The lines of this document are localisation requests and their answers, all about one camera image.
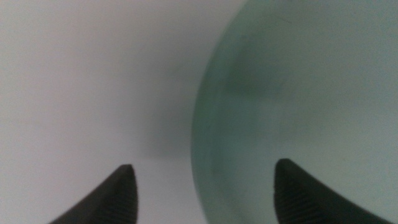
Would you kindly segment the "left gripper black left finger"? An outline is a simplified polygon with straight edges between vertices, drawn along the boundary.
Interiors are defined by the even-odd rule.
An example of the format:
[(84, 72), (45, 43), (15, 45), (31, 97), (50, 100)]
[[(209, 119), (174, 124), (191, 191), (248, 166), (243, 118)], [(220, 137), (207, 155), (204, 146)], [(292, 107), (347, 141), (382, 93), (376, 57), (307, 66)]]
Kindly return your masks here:
[(51, 224), (136, 224), (137, 218), (136, 176), (124, 164)]

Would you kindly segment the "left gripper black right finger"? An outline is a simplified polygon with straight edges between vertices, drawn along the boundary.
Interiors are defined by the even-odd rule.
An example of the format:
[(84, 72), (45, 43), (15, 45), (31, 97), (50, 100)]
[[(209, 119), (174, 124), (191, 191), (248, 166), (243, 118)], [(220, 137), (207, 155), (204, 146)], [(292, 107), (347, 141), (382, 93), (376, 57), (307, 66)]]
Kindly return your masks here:
[(290, 159), (274, 171), (274, 209), (279, 223), (391, 224), (344, 198)]

